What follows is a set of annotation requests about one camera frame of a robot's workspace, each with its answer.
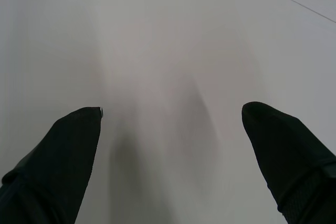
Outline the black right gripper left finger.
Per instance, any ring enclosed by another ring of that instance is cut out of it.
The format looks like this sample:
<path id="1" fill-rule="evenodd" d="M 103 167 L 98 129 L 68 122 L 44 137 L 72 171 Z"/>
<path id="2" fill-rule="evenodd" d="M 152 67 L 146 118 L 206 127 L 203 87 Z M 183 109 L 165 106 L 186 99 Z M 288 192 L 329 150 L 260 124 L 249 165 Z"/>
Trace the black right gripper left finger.
<path id="1" fill-rule="evenodd" d="M 85 107 L 57 120 L 5 174 L 1 223 L 75 223 L 92 173 L 103 110 Z"/>

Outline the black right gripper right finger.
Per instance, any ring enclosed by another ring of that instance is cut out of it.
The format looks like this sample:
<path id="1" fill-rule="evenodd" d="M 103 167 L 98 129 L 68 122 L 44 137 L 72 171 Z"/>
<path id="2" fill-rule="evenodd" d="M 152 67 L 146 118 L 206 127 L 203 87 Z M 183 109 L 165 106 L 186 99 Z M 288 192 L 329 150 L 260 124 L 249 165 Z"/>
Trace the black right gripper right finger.
<path id="1" fill-rule="evenodd" d="M 287 223 L 335 223 L 335 155 L 296 117 L 261 102 L 242 107 L 260 171 Z"/>

